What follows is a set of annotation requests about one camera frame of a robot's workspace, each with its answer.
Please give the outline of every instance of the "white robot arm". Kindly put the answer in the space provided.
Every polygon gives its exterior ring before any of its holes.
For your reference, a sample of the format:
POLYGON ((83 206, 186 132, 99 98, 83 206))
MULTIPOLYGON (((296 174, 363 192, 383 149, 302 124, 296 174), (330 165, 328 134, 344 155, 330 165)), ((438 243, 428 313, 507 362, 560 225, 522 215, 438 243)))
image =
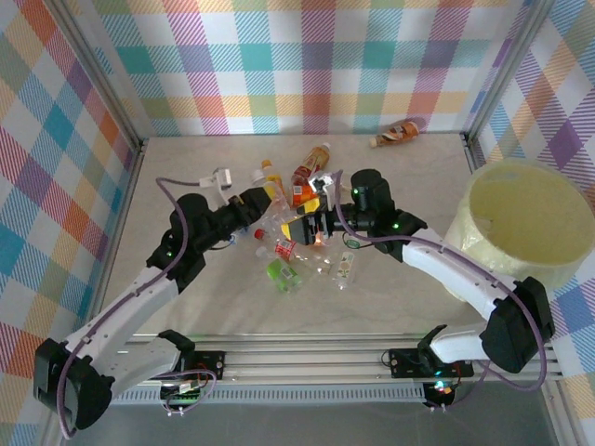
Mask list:
POLYGON ((505 274, 486 272, 423 220, 395 209, 389 184, 377 170, 360 170, 351 177, 353 203, 349 204, 339 203, 339 185, 333 175, 317 174, 310 184, 319 194, 314 204, 317 210, 305 214, 304 210, 312 208, 308 203, 298 210, 305 215, 283 227, 288 238, 312 244, 319 232, 328 238, 337 230, 365 231, 368 237, 363 240, 383 254, 427 272, 469 302, 484 319, 464 327, 441 325, 424 337, 418 345, 418 358, 428 375, 445 364, 469 360, 491 361, 507 372, 518 373, 534 357, 536 336, 510 292, 529 311, 542 339, 553 336, 548 297, 539 281, 528 277, 519 282, 505 274))
POLYGON ((270 203, 262 188, 233 196, 216 211, 209 210, 202 195, 180 197, 185 228, 178 213, 172 213, 171 229, 128 289, 64 341, 47 339, 35 351, 33 395, 54 412, 60 406, 71 426, 84 429, 99 419, 112 398, 135 384, 172 370, 198 368, 193 342, 171 330, 135 354, 118 355, 117 351, 155 311, 194 280, 205 267, 205 251, 259 220, 270 203), (63 406, 60 379, 65 379, 63 406))

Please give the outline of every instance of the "red label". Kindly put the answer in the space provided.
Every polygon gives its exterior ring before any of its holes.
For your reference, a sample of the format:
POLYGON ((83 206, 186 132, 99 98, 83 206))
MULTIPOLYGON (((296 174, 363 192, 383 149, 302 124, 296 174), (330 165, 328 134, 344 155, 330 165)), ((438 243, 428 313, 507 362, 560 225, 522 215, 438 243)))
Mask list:
POLYGON ((282 241, 278 242, 277 245, 275 246, 275 254, 278 255, 283 260, 285 260, 286 262, 288 262, 295 246, 296 246, 296 242, 291 242, 289 240, 282 240, 282 241))

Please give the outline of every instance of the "beige floor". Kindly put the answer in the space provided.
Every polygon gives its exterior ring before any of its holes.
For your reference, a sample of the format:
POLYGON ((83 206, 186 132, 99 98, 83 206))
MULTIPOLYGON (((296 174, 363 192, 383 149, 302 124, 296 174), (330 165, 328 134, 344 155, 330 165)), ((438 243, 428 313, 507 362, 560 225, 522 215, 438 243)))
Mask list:
MULTIPOLYGON (((249 174, 270 158, 288 183, 308 150, 331 143, 328 170, 346 174, 373 167, 390 183, 397 207, 444 234, 469 178, 457 135, 424 135, 408 145, 370 149, 366 136, 240 136, 153 138, 140 171, 104 306, 136 277, 168 229, 173 208, 158 190, 158 176, 196 181, 218 166, 231 169, 233 193, 249 187, 249 174)), ((172 187, 176 197, 188 192, 172 187)), ((202 192, 211 207, 213 190, 202 192)), ((467 323, 476 314, 426 274, 383 256, 357 252, 354 285, 339 291, 309 278, 294 295, 281 295, 254 256, 251 236, 225 251, 206 253, 206 268, 174 302, 151 317, 140 333, 167 328, 186 335, 239 333, 424 333, 439 323, 467 323)))

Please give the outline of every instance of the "plastic bottle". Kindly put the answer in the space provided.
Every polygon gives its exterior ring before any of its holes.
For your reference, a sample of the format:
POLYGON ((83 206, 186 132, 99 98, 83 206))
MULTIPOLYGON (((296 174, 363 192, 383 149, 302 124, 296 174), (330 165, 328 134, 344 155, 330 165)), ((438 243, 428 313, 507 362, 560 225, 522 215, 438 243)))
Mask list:
POLYGON ((313 249, 291 242, 285 237, 278 237, 276 234, 270 234, 266 230, 257 229, 254 237, 267 243, 284 261, 293 263, 301 262, 305 267, 312 269, 319 274, 328 274, 332 267, 330 257, 325 256, 323 252, 316 252, 313 249))
POLYGON ((285 195, 285 189, 283 188, 283 181, 281 180, 281 175, 279 175, 279 172, 277 172, 272 167, 271 160, 263 160, 260 166, 262 167, 262 172, 264 173, 264 176, 267 179, 267 181, 273 181, 277 183, 277 186, 279 186, 279 189, 281 189, 281 192, 283 193, 283 195, 285 195))
POLYGON ((308 184, 308 178, 315 172, 324 169, 331 157, 331 145, 325 142, 322 146, 313 148, 301 165, 296 169, 291 177, 291 183, 294 186, 303 186, 308 184))
POLYGON ((353 282, 355 276, 355 254, 351 251, 341 253, 341 258, 333 267, 331 279, 338 286, 339 290, 344 290, 353 282))
POLYGON ((265 246, 257 249, 257 257, 267 261, 267 275, 279 291, 289 293, 301 285, 301 278, 287 263, 269 251, 265 246))
POLYGON ((388 132, 370 138, 370 147, 395 146, 412 141, 419 135, 417 124, 413 121, 391 127, 388 132))
POLYGON ((252 185, 262 187, 271 197, 271 204, 265 212, 264 216, 259 221, 259 225, 264 227, 268 232, 277 234, 282 237, 281 225, 295 218, 295 213, 289 208, 287 199, 274 181, 267 181, 262 170, 257 169, 250 175, 252 185))

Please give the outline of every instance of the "yellow cylinder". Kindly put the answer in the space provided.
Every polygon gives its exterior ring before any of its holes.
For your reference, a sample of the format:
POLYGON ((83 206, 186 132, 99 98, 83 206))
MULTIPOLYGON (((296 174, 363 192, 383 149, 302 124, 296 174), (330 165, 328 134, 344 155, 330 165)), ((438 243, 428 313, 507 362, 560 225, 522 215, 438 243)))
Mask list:
POLYGON ((478 169, 445 239, 516 279, 565 285, 595 245, 595 216, 580 190, 539 162, 507 159, 478 169))

